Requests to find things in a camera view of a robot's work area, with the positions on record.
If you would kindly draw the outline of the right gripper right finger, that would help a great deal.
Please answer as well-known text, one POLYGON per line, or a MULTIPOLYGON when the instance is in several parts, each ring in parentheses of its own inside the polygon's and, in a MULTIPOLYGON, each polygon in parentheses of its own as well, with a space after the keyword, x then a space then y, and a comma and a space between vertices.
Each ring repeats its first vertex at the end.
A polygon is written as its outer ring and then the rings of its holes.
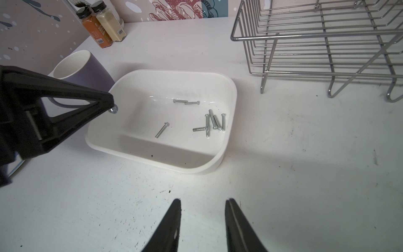
POLYGON ((268 251, 233 198, 225 204, 225 224, 229 252, 268 251))

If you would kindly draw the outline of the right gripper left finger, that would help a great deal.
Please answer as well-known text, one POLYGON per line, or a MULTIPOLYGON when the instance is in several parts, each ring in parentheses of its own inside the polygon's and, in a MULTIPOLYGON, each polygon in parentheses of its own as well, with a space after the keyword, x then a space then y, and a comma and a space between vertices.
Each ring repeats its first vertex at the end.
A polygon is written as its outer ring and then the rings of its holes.
POLYGON ((177 252, 181 226, 181 213, 181 201, 176 198, 142 251, 177 252))

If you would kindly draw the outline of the long screw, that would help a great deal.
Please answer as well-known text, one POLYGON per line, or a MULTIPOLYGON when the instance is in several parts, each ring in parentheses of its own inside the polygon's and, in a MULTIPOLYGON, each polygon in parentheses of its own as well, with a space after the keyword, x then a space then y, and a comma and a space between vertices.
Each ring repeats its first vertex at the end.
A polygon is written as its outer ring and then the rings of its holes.
POLYGON ((225 113, 221 114, 221 130, 223 132, 226 131, 226 114, 225 113))

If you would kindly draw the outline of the short screw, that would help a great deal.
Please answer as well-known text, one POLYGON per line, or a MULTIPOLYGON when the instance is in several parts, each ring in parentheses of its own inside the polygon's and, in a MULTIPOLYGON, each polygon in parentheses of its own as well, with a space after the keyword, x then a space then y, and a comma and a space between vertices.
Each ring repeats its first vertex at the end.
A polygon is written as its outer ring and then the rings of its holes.
POLYGON ((193 130, 193 132, 199 132, 199 131, 207 131, 208 128, 207 127, 199 127, 199 128, 194 128, 192 130, 193 130))
POLYGON ((118 106, 114 105, 111 109, 109 109, 109 112, 112 114, 116 114, 118 110, 119 110, 118 106))

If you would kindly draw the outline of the lone screw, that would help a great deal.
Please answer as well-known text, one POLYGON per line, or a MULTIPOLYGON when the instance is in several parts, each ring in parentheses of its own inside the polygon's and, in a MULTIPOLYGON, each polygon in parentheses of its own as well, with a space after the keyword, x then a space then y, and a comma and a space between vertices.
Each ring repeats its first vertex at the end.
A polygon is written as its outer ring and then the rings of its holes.
POLYGON ((188 100, 178 100, 178 99, 173 99, 173 102, 174 103, 187 103, 188 102, 188 100))

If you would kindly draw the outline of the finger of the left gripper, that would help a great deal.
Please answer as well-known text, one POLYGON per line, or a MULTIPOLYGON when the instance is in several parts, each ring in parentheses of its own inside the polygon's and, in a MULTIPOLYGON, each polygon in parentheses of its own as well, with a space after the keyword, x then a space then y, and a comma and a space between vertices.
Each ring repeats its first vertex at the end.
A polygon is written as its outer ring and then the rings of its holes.
POLYGON ((113 107, 108 92, 1 66, 1 159, 46 154, 113 107))

